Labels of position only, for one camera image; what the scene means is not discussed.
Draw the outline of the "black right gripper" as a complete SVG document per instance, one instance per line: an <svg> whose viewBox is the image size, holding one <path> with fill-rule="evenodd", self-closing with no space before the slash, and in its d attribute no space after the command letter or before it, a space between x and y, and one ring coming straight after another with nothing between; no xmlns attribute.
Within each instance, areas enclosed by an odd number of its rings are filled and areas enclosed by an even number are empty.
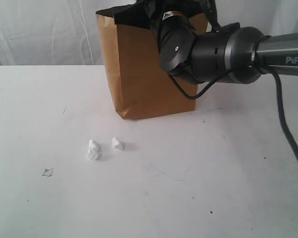
<svg viewBox="0 0 298 238"><path fill-rule="evenodd" d="M212 0L137 0L136 3L114 8L115 24L150 29L167 11L178 11L187 18L204 13L213 21Z"/></svg>

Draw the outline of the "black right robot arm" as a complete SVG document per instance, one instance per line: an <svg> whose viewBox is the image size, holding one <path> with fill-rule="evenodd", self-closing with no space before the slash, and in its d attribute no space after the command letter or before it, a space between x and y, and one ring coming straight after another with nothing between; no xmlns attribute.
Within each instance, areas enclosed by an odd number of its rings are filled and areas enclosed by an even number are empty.
<svg viewBox="0 0 298 238"><path fill-rule="evenodd" d="M138 0L116 7L113 17L150 29L163 71L193 84L250 84L270 69L298 76L298 33L268 36L237 22L221 26L213 0Z"/></svg>

